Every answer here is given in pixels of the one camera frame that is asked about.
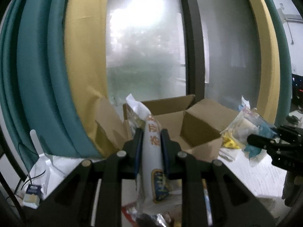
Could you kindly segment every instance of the cardboard box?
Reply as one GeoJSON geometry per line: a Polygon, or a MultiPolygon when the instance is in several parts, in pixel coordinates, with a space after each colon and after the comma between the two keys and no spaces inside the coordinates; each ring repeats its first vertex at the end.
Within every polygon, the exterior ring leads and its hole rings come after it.
{"type": "MultiPolygon", "coordinates": [[[[194,95],[188,95],[143,103],[159,121],[162,129],[168,130],[171,140],[180,144],[182,150],[198,159],[212,161],[218,157],[222,145],[220,132],[234,120],[238,112],[208,99],[190,106],[193,100],[194,95]]],[[[124,142],[132,137],[126,105],[123,106],[123,111],[124,122],[119,119],[108,101],[103,99],[101,114],[96,120],[117,149],[122,149],[124,142]]]]}

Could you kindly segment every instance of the glass pane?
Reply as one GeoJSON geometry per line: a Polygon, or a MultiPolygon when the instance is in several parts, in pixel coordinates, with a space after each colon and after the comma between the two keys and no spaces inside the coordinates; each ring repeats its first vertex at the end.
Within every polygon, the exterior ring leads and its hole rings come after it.
{"type": "Polygon", "coordinates": [[[110,102],[185,95],[179,0],[108,0],[106,62],[110,102]]]}
{"type": "Polygon", "coordinates": [[[243,95],[255,107],[261,57],[249,1],[197,1],[205,46],[205,97],[237,110],[243,95]]]}

